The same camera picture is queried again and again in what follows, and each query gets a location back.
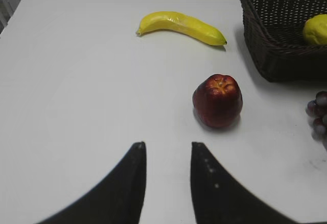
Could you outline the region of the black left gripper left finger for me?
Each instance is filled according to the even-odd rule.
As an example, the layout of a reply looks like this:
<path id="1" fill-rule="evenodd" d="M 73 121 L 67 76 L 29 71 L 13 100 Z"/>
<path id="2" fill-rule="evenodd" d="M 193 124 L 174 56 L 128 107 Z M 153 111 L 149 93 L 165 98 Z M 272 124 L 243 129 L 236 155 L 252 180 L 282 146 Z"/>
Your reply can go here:
<path id="1" fill-rule="evenodd" d="M 101 182 L 41 223 L 139 223 L 146 176 L 146 144 L 133 143 Z"/>

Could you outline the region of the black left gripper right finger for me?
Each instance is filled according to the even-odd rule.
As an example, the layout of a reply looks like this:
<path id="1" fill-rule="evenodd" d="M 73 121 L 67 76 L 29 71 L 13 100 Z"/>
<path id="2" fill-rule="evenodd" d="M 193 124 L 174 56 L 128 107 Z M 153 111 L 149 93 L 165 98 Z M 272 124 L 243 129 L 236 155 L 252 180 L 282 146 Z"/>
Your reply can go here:
<path id="1" fill-rule="evenodd" d="M 197 223 L 293 223 L 237 182 L 204 143 L 193 142 L 191 195 Z"/>

